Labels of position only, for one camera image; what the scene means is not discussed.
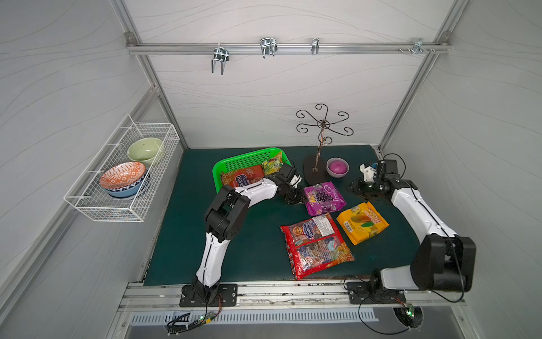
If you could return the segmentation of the red cookie bag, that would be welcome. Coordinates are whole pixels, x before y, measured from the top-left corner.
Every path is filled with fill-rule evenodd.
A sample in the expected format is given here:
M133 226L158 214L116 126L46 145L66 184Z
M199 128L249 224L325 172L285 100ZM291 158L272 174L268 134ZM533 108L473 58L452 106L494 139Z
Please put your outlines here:
M254 165L249 168L238 169L220 175L223 185L231 187L244 187L261 181L265 174L262 165Z

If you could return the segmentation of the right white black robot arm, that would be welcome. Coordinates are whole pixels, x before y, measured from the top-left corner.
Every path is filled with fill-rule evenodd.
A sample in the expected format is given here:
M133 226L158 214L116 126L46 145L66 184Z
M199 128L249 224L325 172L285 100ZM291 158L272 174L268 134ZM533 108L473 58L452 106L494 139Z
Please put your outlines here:
M413 261L407 266L377 271L378 287L387 290L470 291L474 279L477 246L461 237L437 216L422 198L418 186L402 178L397 161L384 159L360 165L361 177L353 192L363 197L387 199L404 216L419 240Z

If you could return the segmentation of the green plastic basket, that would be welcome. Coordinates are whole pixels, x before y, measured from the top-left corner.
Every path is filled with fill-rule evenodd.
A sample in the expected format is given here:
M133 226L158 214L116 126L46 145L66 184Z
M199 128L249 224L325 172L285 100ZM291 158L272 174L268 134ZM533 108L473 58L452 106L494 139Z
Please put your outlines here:
M264 161L274 158L279 153L282 153L283 161L289 162L287 154L280 148L263 148L218 161L212 169L216 192L219 192L223 187L221 180L222 173L261 165Z

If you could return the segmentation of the green Fox's candy bag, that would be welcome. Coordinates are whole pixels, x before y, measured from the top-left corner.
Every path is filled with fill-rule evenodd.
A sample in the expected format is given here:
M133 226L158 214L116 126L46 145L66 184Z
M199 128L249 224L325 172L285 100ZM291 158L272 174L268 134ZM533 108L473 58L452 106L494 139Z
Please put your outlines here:
M283 165L283 153L279 152L273 158L270 158L262 163L262 168L265 176L279 172Z

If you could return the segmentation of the large red candy bag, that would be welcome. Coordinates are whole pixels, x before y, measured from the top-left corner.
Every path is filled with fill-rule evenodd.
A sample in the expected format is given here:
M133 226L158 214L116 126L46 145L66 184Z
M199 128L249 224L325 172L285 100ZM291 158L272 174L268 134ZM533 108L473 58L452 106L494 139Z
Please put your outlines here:
M317 272L354 261L330 213L282 226L292 273L299 281Z

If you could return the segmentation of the purple snack bag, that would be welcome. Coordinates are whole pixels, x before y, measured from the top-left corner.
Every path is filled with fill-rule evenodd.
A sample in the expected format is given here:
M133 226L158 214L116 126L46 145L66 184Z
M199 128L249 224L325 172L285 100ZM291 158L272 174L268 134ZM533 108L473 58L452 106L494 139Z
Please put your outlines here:
M324 182L303 189L306 209L310 216L319 216L342 210L346 201L332 182Z

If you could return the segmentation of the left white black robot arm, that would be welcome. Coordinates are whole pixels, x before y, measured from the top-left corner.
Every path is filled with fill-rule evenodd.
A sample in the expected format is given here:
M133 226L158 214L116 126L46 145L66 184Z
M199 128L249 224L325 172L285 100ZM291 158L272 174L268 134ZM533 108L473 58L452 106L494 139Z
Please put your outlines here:
M222 265L230 242L240 232L248 210L256 204L282 197L290 203L303 201L302 177L291 165L253 184L241 187L225 185L206 212L206 245L200 266L192 282L196 294L212 302L219 293Z

